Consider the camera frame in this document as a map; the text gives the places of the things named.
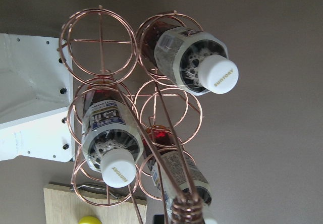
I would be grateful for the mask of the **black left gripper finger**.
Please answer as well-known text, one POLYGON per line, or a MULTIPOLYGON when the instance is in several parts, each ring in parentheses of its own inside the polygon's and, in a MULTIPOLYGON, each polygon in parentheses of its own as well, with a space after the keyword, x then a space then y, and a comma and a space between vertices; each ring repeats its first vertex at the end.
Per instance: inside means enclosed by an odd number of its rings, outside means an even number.
POLYGON ((166 224, 166 218, 164 214, 155 214, 153 216, 153 224, 166 224))

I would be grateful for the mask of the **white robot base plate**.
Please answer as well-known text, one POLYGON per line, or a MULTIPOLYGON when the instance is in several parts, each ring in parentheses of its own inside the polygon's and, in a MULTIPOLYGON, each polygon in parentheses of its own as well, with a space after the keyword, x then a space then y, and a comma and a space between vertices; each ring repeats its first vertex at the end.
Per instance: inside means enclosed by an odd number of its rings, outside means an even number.
POLYGON ((54 37, 1 34, 1 160, 74 157, 66 122, 71 62, 61 59, 58 45, 54 37))

